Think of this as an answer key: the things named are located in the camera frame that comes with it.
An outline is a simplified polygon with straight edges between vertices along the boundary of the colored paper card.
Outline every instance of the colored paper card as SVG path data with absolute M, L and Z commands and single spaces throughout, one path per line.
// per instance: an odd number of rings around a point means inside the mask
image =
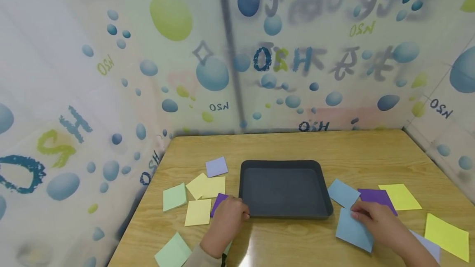
M 185 183 L 163 191 L 163 212 L 184 205 L 186 202 Z
M 216 198 L 218 194 L 226 194 L 226 177 L 210 177 L 204 180 L 203 199 Z
M 218 205 L 223 202 L 226 198 L 228 198 L 227 195 L 218 193 L 218 197 L 216 197 L 216 201 L 214 202 L 213 209 L 211 210 L 211 217 L 214 216 L 214 212 L 216 211 L 216 208 L 218 208 Z
M 347 208 L 341 208 L 340 210 L 336 237 L 367 252 L 371 252 L 373 249 L 373 236 L 362 223 L 351 217 L 351 211 Z
M 220 174 L 227 172 L 228 166 L 226 165 L 224 157 L 206 162 L 206 174 L 208 177 L 219 176 Z
M 453 255 L 469 262 L 468 232 L 428 213 L 424 237 Z
M 195 198 L 196 200 L 203 196 L 203 187 L 205 185 L 204 182 L 206 179 L 206 174 L 202 173 L 190 183 L 188 183 L 188 185 L 186 185 L 186 188 L 188 189 L 188 191 L 190 191 L 191 195 L 193 195 L 193 198 Z
M 419 240 L 419 242 L 422 243 L 422 245 L 430 252 L 432 257 L 437 261 L 437 263 L 440 263 L 440 246 L 435 244 L 434 242 L 431 242 L 421 235 L 417 234 L 413 230 L 410 230 L 410 232 Z
M 188 202 L 188 210 L 186 211 L 185 226 L 209 224 L 210 212 L 211 212 L 211 199 L 196 200 L 196 201 Z
M 332 185 L 328 188 L 329 197 L 344 208 L 350 208 L 360 197 L 360 192 L 351 188 L 346 183 L 339 179 L 335 179 Z
M 403 183 L 398 185 L 379 185 L 381 190 L 388 192 L 389 198 L 397 211 L 422 209 L 416 198 L 409 192 Z
M 397 212 L 394 209 L 393 203 L 391 202 L 386 190 L 358 189 L 358 192 L 361 193 L 360 198 L 362 201 L 376 202 L 381 205 L 387 205 L 387 207 L 393 211 L 393 214 L 397 216 Z
M 155 254 L 155 260 L 160 267 L 180 267 L 188 260 L 191 249 L 178 232 L 163 248 Z

